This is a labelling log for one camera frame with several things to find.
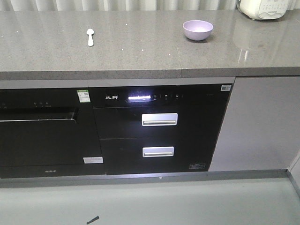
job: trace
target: drawer handle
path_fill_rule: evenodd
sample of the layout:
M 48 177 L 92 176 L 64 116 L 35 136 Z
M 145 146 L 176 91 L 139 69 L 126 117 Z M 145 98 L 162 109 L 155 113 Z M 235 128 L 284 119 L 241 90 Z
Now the drawer handle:
M 147 157 L 172 157 L 174 156 L 174 147 L 144 147 L 142 156 Z
M 175 120 L 149 120 L 143 122 L 144 126 L 167 126 L 176 125 Z
M 142 126 L 176 126 L 177 113 L 142 114 Z
M 76 123 L 78 111 L 74 107 L 0 109 L 0 122 L 72 120 Z

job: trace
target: gray floor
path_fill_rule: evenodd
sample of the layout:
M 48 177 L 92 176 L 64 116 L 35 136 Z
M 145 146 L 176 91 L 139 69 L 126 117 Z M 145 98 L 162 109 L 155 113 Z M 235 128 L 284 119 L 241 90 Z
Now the gray floor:
M 3 225 L 299 225 L 288 178 L 0 189 Z

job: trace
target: barcode label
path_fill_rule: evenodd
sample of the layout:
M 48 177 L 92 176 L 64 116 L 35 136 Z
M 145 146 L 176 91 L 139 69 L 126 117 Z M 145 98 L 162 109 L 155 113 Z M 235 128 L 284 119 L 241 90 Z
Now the barcode label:
M 77 90 L 79 102 L 90 102 L 89 90 Z
M 221 91 L 230 91 L 231 90 L 231 85 L 222 85 Z
M 198 169 L 205 169 L 205 163 L 191 163 L 189 165 L 190 170 L 198 170 Z

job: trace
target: cabinet door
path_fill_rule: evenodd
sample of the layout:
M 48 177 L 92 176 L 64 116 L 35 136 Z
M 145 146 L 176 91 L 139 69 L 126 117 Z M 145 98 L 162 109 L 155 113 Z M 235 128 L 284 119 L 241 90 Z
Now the cabinet door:
M 291 164 L 289 170 L 292 174 L 294 181 L 296 182 L 298 187 L 300 187 L 300 151 L 293 163 Z
M 300 77 L 237 78 L 210 171 L 286 169 L 299 134 Z
M 201 138 L 101 140 L 107 175 L 207 171 L 213 142 Z

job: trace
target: curtain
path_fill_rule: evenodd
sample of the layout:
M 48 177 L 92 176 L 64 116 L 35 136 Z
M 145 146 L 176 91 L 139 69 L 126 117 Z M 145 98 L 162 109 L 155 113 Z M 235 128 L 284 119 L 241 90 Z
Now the curtain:
M 0 11 L 199 10 L 235 9 L 236 0 L 0 0 Z M 300 0 L 290 0 L 290 9 Z

